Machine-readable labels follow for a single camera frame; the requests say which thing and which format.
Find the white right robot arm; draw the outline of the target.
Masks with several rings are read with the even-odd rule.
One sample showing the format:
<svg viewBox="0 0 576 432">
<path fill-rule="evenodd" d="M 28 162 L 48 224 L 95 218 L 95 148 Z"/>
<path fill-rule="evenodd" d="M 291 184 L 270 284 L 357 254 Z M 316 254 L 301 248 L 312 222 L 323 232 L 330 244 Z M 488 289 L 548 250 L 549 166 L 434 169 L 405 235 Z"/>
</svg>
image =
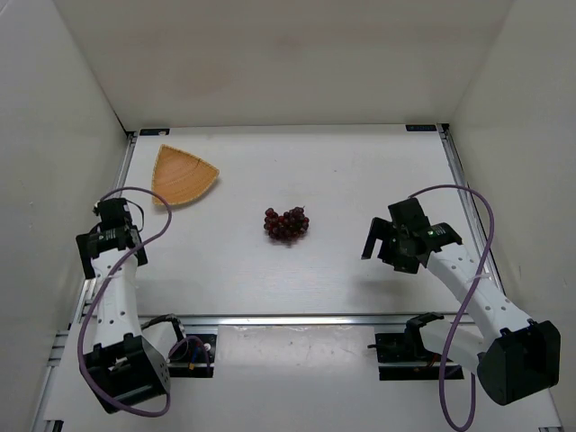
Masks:
<svg viewBox="0 0 576 432">
<path fill-rule="evenodd" d="M 559 382 L 559 330 L 548 320 L 534 321 L 490 278 L 478 275 L 475 260 L 448 224 L 409 232 L 375 218 L 362 257 L 371 258 L 376 245 L 385 264 L 408 274 L 426 268 L 463 305 L 480 333 L 458 329 L 447 357 L 471 372 L 494 402 L 505 406 Z"/>
</svg>

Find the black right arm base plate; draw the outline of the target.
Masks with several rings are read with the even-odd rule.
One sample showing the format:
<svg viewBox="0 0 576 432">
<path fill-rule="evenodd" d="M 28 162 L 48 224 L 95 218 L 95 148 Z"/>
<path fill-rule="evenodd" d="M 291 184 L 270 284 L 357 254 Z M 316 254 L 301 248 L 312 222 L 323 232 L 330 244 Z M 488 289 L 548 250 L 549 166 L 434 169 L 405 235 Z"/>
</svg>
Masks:
<svg viewBox="0 0 576 432">
<path fill-rule="evenodd" d="M 374 343 L 368 348 L 376 352 L 381 382 L 437 381 L 439 378 L 440 354 L 415 355 L 402 333 L 376 333 Z"/>
</svg>

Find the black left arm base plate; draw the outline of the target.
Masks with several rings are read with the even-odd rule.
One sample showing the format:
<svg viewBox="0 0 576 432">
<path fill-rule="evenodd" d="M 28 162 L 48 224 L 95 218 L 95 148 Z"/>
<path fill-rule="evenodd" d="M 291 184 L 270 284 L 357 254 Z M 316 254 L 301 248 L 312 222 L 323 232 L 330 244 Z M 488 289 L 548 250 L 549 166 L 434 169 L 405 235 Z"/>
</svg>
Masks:
<svg viewBox="0 0 576 432">
<path fill-rule="evenodd" d="M 216 334 L 191 335 L 178 342 L 168 355 L 171 378 L 212 378 L 217 348 Z"/>
</svg>

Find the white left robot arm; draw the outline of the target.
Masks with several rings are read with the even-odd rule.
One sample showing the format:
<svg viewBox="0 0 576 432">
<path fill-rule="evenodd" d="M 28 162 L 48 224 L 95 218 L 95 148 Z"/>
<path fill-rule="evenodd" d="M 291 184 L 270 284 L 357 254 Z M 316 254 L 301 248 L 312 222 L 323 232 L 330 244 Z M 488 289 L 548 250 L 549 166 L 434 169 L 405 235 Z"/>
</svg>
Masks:
<svg viewBox="0 0 576 432">
<path fill-rule="evenodd" d="M 76 237 L 85 276 L 98 291 L 78 335 L 79 372 L 103 409 L 154 419 L 168 409 L 140 404 L 170 396 L 168 359 L 185 338 L 173 314 L 140 323 L 136 272 L 148 260 L 135 229 L 92 230 Z"/>
</svg>

